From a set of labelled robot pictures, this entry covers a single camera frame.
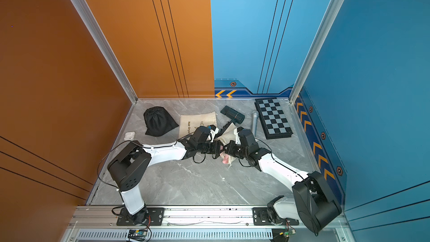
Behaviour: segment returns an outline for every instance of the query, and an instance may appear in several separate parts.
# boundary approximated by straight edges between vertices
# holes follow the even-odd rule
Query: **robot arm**
[[[196,153],[214,154],[217,158],[221,153],[221,143],[213,141],[217,130],[215,126],[200,126],[192,135],[156,146],[132,141],[109,163],[107,169],[135,222],[143,223],[146,218],[141,196],[143,189],[139,183],[146,168],[160,162],[194,157]],[[238,136],[240,144],[232,140],[222,151],[246,159],[250,166],[273,176],[293,191],[294,202],[283,196],[269,202],[267,214],[272,223],[280,224],[286,218],[301,219],[306,227],[317,233],[342,212],[320,173],[308,174],[281,161],[271,151],[260,148],[249,129],[241,130]]]

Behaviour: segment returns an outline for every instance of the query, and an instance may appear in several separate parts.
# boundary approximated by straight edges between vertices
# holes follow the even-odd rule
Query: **marble floor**
[[[279,100],[283,111],[291,122],[291,112],[286,99]],[[196,115],[216,112],[218,127],[225,125],[229,119],[220,113],[228,105],[246,116],[242,127],[251,127],[251,112],[255,110],[254,100],[243,99],[141,99],[132,110],[125,132],[136,132],[136,138],[145,144],[162,144],[174,142],[178,138],[179,127],[161,137],[145,135],[146,125],[143,113],[150,107],[162,106],[179,124],[180,115]],[[298,169],[312,172],[313,167],[305,154],[296,135],[293,123],[290,123],[293,136],[266,140],[261,123],[258,120],[256,137],[266,142],[273,153],[281,160]],[[113,151],[112,159],[124,145]],[[201,161],[201,154],[196,155],[196,161]],[[109,172],[101,174],[104,181],[114,183]],[[293,194],[283,184],[270,175],[255,168],[245,168],[235,160],[232,165],[223,164],[221,158],[216,160],[207,157],[202,164],[193,160],[168,161],[147,168],[142,181],[144,190],[142,196],[148,205],[266,205],[273,198]],[[121,205],[121,197],[112,186],[100,184],[91,205]]]

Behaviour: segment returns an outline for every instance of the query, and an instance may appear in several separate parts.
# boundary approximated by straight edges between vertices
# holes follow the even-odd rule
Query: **yellow chevron arrow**
[[[318,166],[321,168],[321,160],[325,161],[327,164],[329,163],[326,158],[322,157],[321,154],[318,155]]]
[[[298,113],[298,106],[303,106],[302,103],[297,103],[297,113]]]
[[[336,180],[335,176],[330,171],[328,171],[327,169],[324,169],[324,178],[325,178],[325,180],[327,180],[327,175],[331,176],[334,180]]]
[[[321,148],[320,144],[314,142],[314,155],[315,155],[315,147],[323,149],[323,148]]]
[[[227,94],[228,97],[233,98],[233,96],[231,96],[236,90],[231,91],[230,93]]]
[[[219,97],[219,98],[222,98],[222,96],[220,95],[220,94],[222,94],[222,93],[224,93],[225,92],[225,90],[221,90],[221,91],[219,91],[219,93],[218,94],[216,94],[215,96],[217,96],[217,97]]]
[[[310,123],[310,121],[307,121],[307,120],[304,121],[304,131],[305,132],[306,132],[306,125],[312,125],[312,124]]]
[[[307,113],[304,111],[300,112],[300,121],[303,121],[303,115],[307,115]]]

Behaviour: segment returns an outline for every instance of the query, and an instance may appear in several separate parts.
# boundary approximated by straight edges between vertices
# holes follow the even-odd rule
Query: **black drawstring bag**
[[[146,123],[146,134],[153,137],[161,137],[179,125],[162,106],[155,106],[143,113]]]

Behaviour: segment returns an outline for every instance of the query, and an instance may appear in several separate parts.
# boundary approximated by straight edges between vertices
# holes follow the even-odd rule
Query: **chessboard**
[[[276,98],[256,99],[255,107],[260,115],[266,139],[291,137],[290,124]]]

